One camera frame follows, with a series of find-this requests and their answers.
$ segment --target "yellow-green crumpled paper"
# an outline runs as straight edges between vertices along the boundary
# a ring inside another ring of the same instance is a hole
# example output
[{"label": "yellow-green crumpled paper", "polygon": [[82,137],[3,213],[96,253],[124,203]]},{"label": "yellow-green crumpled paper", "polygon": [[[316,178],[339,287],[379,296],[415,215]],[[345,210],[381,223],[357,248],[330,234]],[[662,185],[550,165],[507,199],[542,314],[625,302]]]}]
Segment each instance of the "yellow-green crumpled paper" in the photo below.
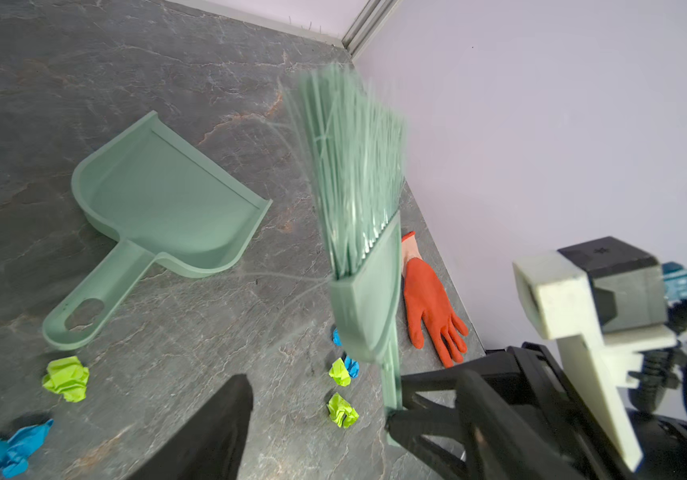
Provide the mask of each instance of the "yellow-green crumpled paper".
[{"label": "yellow-green crumpled paper", "polygon": [[53,360],[48,364],[48,374],[42,379],[42,387],[63,395],[67,402],[81,402],[88,389],[90,370],[75,356]]},{"label": "yellow-green crumpled paper", "polygon": [[359,419],[357,410],[337,393],[330,398],[327,409],[330,411],[330,420],[333,420],[339,428],[348,428]]},{"label": "yellow-green crumpled paper", "polygon": [[336,360],[335,363],[332,364],[330,376],[340,386],[348,386],[348,384],[351,383],[349,370],[346,370],[346,364],[341,359]]}]

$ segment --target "dustpan handle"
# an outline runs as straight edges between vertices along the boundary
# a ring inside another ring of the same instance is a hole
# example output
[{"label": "dustpan handle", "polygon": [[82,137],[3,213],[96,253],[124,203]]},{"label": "dustpan handle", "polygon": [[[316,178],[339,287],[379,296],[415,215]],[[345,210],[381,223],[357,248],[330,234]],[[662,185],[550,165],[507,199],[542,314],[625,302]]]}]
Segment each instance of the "dustpan handle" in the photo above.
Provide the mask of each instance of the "dustpan handle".
[{"label": "dustpan handle", "polygon": [[[44,319],[44,339],[59,350],[75,350],[93,340],[122,300],[130,293],[155,255],[129,240],[120,240],[77,288]],[[66,321],[82,302],[97,299],[103,310],[82,330],[69,330]]]}]

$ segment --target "white wall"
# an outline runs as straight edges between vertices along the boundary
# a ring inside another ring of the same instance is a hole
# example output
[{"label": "white wall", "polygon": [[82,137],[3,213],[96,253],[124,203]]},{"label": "white wall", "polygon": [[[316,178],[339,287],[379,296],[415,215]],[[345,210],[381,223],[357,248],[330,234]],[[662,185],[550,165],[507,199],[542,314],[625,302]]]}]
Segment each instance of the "white wall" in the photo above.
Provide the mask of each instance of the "white wall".
[{"label": "white wall", "polygon": [[216,0],[212,3],[343,38],[367,0]]},{"label": "white wall", "polygon": [[405,0],[356,65],[408,119],[408,182],[486,348],[539,339],[518,256],[613,235],[687,265],[687,0]]}]

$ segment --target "glove finger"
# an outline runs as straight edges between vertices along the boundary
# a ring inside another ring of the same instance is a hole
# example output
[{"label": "glove finger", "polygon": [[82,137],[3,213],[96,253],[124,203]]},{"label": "glove finger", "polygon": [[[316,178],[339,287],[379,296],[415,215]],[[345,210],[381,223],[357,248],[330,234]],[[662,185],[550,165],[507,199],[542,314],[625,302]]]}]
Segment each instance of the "glove finger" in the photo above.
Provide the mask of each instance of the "glove finger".
[{"label": "glove finger", "polygon": [[432,342],[434,342],[434,348],[439,355],[439,360],[445,366],[445,369],[453,366],[453,360],[450,360],[450,354],[447,351],[447,346],[442,338],[442,333],[439,330],[429,331],[429,335],[432,337]]},{"label": "glove finger", "polygon": [[463,363],[463,357],[461,356],[461,352],[458,351],[458,347],[455,346],[455,342],[450,337],[450,334],[448,333],[449,330],[450,328],[443,329],[442,336],[447,342],[447,346],[450,347],[450,355],[453,357],[453,361],[455,363]]},{"label": "glove finger", "polygon": [[421,317],[423,309],[418,308],[415,301],[405,297],[405,310],[407,311],[407,331],[410,341],[416,349],[423,348],[423,331],[421,331]]},{"label": "glove finger", "polygon": [[458,350],[460,350],[461,353],[466,353],[469,348],[466,346],[466,342],[463,341],[455,327],[451,325],[447,330],[450,331],[450,337],[453,338],[453,343],[458,346]]},{"label": "glove finger", "polygon": [[459,332],[461,332],[461,335],[467,336],[469,334],[469,328],[466,326],[466,324],[458,318],[457,315],[455,315],[455,312],[452,313],[450,318],[453,320],[453,325],[455,325],[455,328],[458,329]]}]

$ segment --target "dustpan handle hole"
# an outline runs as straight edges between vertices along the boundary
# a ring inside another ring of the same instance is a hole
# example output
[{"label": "dustpan handle hole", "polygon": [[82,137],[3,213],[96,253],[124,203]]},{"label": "dustpan handle hole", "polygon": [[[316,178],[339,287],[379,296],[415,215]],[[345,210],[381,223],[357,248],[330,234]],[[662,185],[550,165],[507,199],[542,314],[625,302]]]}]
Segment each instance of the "dustpan handle hole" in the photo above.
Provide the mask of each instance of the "dustpan handle hole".
[{"label": "dustpan handle hole", "polygon": [[97,298],[84,300],[66,319],[66,329],[79,331],[88,328],[104,308],[105,304]]}]

